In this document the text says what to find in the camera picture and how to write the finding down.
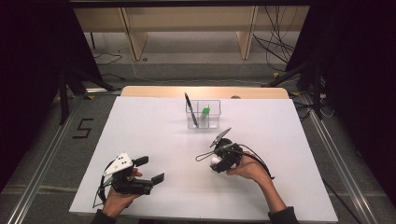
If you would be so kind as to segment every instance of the white table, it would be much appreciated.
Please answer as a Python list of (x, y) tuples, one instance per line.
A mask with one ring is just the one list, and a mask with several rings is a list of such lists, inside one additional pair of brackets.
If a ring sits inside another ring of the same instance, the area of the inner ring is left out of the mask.
[(92, 203), (100, 177), (108, 163), (125, 151), (132, 159), (149, 156), (149, 163), (139, 168), (142, 178), (165, 173), (165, 180), (149, 196), (135, 200), (124, 215), (268, 220), (268, 206), (253, 181), (212, 171), (210, 159), (195, 161), (209, 151), (218, 133), (232, 127), (226, 137), (251, 147), (264, 159), (276, 177), (278, 192), (286, 205), (294, 206), (299, 220), (337, 221), (291, 100), (221, 99), (221, 110), (219, 129), (188, 129), (182, 98), (119, 97), (70, 212), (95, 213)]

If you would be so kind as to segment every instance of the human hand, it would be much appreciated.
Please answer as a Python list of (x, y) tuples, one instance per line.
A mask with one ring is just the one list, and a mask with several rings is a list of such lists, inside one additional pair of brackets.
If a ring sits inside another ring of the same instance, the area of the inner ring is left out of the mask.
[[(251, 156), (254, 156), (249, 151), (244, 152)], [(228, 170), (227, 175), (240, 175), (246, 179), (252, 179), (257, 183), (263, 180), (271, 179), (262, 167), (262, 165), (248, 156), (242, 156), (242, 160), (239, 165), (233, 169)]]
[[(137, 168), (134, 168), (132, 170), (132, 175), (142, 176), (143, 174), (138, 172)], [(121, 194), (116, 192), (114, 188), (111, 187), (102, 212), (108, 217), (116, 218), (124, 210), (124, 208), (128, 207), (136, 198), (140, 196), (140, 194)]]

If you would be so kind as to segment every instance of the gray floor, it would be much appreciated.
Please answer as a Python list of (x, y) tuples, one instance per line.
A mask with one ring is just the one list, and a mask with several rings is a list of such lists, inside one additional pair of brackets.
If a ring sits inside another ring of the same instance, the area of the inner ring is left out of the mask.
[[(96, 49), (92, 50), (93, 55), (107, 52), (122, 56), (112, 64), (106, 63), (119, 58), (119, 56), (102, 55), (96, 59), (103, 75), (112, 74), (125, 78), (122, 80), (111, 75), (104, 76), (106, 83), (116, 87), (128, 85), (260, 87), (261, 83), (267, 83), (274, 79), (273, 73), (276, 71), (270, 68), (268, 63), (280, 69), (285, 66), (274, 57), (267, 60), (267, 54), (255, 41), (252, 42), (249, 59), (241, 60), (233, 33), (153, 33), (148, 38), (142, 60), (133, 63), (130, 61), (123, 35), (95, 34), (94, 36)], [(257, 36), (267, 37), (268, 34), (258, 33)], [(288, 43), (293, 45), (297, 36), (297, 33), (290, 33), (285, 38)], [(297, 78), (292, 78), (281, 87), (288, 91), (296, 91)], [(87, 88), (96, 88), (91, 83), (85, 83), (85, 85)], [(91, 220), (91, 217), (80, 217), (68, 213), (68, 207), (73, 202), (79, 182), (88, 167), (117, 95), (100, 92), (89, 95), (92, 96), (92, 99), (85, 98), (80, 102), (77, 98), (70, 100), (71, 110), (75, 109), (74, 116), (42, 183), (40, 183), (23, 223), (89, 223)], [(300, 96), (293, 100), (304, 102), (304, 99)], [(298, 113), (302, 117), (307, 113), (307, 110), (300, 110)], [(0, 194), (0, 223), (7, 222), (14, 206), (51, 146), (51, 140), (60, 128), (58, 124), (60, 114), (60, 103), (55, 98), (49, 109), (46, 122), (37, 134), (35, 144), (31, 150), (26, 152), (14, 175)], [(347, 206), (358, 216), (359, 212), (337, 173), (312, 116), (314, 115), (304, 119), (302, 125), (319, 171)], [(87, 127), (92, 128), (92, 131), (88, 138), (74, 139), (73, 136), (85, 134), (77, 130), (82, 119), (93, 119), (84, 123)], [(331, 118), (324, 118), (323, 123), (369, 203), (377, 223), (396, 223), (395, 207), (376, 182), (364, 159), (355, 153), (358, 149), (349, 139), (336, 113)], [(329, 197), (339, 216), (340, 223), (356, 223), (352, 215), (331, 191), (329, 191)], [(118, 223), (136, 222), (137, 219), (122, 217)]]

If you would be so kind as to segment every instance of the transparent box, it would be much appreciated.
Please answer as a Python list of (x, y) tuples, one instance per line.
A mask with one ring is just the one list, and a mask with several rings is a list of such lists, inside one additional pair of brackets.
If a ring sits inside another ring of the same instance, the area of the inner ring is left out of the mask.
[(198, 126), (194, 124), (192, 113), (186, 103), (186, 115), (189, 129), (216, 129), (221, 115), (220, 100), (191, 100), (193, 115)]

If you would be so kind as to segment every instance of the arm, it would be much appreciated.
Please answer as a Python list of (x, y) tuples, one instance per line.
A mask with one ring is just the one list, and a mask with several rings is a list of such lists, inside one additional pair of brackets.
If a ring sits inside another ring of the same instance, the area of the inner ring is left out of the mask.
[[(142, 176), (142, 173), (138, 172), (137, 168), (134, 168), (132, 170), (132, 175)], [(140, 194), (121, 194), (117, 193), (113, 187), (111, 187), (103, 210), (98, 209), (91, 224), (116, 223), (116, 218), (124, 208), (131, 205), (131, 203), (138, 197), (140, 197)]]
[(253, 180), (260, 186), (260, 189), (268, 203), (268, 207), (270, 209), (269, 217), (273, 223), (298, 223), (294, 215), (293, 208), (285, 205), (282, 198), (276, 191), (271, 177), (267, 172), (265, 172), (258, 162), (247, 156), (243, 156), (241, 163), (236, 168), (228, 170), (227, 175), (240, 175), (246, 179)]

